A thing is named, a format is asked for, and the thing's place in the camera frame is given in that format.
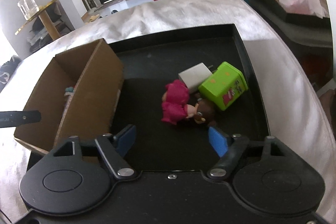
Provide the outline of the green toy box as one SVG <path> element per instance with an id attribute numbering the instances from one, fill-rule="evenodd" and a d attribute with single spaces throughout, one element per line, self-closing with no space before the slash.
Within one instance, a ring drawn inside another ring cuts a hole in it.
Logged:
<path id="1" fill-rule="evenodd" d="M 223 62 L 198 91 L 224 111 L 248 90 L 243 73 L 228 62 Z"/>

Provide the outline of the pink dress doll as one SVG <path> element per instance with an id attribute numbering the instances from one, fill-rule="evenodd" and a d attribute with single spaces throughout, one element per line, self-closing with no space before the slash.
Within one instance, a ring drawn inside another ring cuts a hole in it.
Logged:
<path id="1" fill-rule="evenodd" d="M 193 119 L 197 124 L 215 124 L 215 104 L 199 93 L 195 94 L 195 99 L 194 105 L 189 104 L 189 90 L 182 81 L 174 80 L 167 84 L 162 96 L 161 121 L 177 125 L 179 121 Z"/>

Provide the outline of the blue grey toy figure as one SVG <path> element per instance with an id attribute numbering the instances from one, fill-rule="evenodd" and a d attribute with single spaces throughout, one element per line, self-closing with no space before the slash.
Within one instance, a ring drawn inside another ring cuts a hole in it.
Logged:
<path id="1" fill-rule="evenodd" d="M 65 104 L 64 104 L 64 107 L 66 107 L 68 105 L 69 100 L 71 99 L 71 97 L 74 94 L 74 90 L 75 90 L 75 88 L 73 86 L 67 87 L 65 89 L 65 93 L 64 93 Z"/>

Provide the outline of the white charger plug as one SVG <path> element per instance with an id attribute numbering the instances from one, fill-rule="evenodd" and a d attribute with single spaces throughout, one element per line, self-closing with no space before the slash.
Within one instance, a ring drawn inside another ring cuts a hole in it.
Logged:
<path id="1" fill-rule="evenodd" d="M 198 87 L 212 75 L 213 73 L 204 63 L 199 63 L 180 72 L 178 78 L 186 85 L 189 93 L 194 93 L 198 90 Z"/>

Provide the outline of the black bag on bed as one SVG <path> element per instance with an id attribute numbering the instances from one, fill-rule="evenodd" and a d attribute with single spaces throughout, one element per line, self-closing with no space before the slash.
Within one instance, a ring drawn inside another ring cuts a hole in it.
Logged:
<path id="1" fill-rule="evenodd" d="M 21 59 L 18 56 L 12 56 L 9 61 L 5 62 L 0 68 L 0 92 L 3 91 L 12 75 L 16 71 Z"/>

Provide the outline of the brown cardboard box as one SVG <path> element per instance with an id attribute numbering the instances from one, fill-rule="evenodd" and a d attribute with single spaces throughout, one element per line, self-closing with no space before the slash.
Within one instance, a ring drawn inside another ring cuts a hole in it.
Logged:
<path id="1" fill-rule="evenodd" d="M 41 121 L 15 129 L 23 147 L 45 155 L 70 136 L 91 140 L 112 124 L 123 85 L 123 64 L 104 39 L 53 57 L 24 108 L 38 110 Z M 64 107 L 67 87 L 75 88 Z"/>

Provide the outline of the white bed blanket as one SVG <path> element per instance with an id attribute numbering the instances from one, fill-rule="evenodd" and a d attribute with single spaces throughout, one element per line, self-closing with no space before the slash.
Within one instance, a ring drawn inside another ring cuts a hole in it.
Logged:
<path id="1" fill-rule="evenodd" d="M 96 20 L 24 59 L 1 92 L 1 110 L 21 111 L 56 54 L 103 38 L 107 43 L 162 31 L 233 23 L 254 68 L 270 132 L 323 177 L 318 213 L 335 223 L 335 138 L 294 54 L 243 0 L 160 0 Z"/>

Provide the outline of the black tray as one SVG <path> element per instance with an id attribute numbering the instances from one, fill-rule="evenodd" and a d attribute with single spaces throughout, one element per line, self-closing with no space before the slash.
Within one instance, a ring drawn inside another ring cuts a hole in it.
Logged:
<path id="1" fill-rule="evenodd" d="M 143 170 L 208 170 L 217 126 L 262 141 L 268 123 L 247 51 L 233 25 L 166 31 L 56 54 L 14 133 L 35 153 L 83 144 L 115 177 Z"/>

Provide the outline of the gold rimmed side table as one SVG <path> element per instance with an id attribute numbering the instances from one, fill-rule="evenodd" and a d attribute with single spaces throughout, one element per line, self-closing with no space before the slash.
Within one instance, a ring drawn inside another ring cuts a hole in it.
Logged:
<path id="1" fill-rule="evenodd" d="M 24 25 L 22 25 L 20 28 L 18 28 L 15 32 L 15 36 L 23 30 L 23 28 L 28 25 L 31 21 L 33 21 L 36 17 L 38 17 L 42 24 L 44 25 L 45 29 L 47 30 L 48 34 L 52 38 L 53 41 L 60 38 L 60 34 L 57 30 L 57 28 L 54 26 L 52 20 L 50 19 L 49 15 L 46 12 L 46 9 L 50 7 L 50 5 L 56 3 L 58 0 L 52 0 L 48 4 L 44 6 L 39 6 L 39 11 L 36 12 L 29 20 L 26 21 Z"/>

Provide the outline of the clear glass jar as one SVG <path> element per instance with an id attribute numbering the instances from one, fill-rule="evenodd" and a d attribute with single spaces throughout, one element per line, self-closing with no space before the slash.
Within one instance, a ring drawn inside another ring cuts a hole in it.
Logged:
<path id="1" fill-rule="evenodd" d="M 39 12 L 39 7 L 35 0 L 18 0 L 18 7 L 25 17 L 25 20 L 29 20 L 32 16 Z"/>

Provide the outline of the large open black box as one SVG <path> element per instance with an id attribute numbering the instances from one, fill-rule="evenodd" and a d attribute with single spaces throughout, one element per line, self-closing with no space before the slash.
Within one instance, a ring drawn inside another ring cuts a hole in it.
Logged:
<path id="1" fill-rule="evenodd" d="M 284 39 L 308 47 L 332 48 L 326 0 L 249 0 Z"/>

